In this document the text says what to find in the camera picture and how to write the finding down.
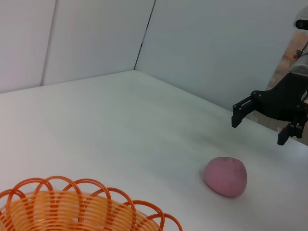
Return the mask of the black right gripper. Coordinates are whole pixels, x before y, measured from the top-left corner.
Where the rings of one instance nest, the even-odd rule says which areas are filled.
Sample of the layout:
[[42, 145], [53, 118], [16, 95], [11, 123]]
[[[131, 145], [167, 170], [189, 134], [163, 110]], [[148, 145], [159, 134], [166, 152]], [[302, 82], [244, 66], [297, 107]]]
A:
[[251, 96], [233, 105], [231, 126], [238, 127], [248, 114], [256, 110], [269, 118], [291, 122], [279, 132], [278, 145], [284, 145], [289, 137], [301, 139], [305, 127], [304, 118], [308, 116], [308, 105], [302, 99], [307, 90], [308, 78], [289, 72], [272, 89], [256, 90]]

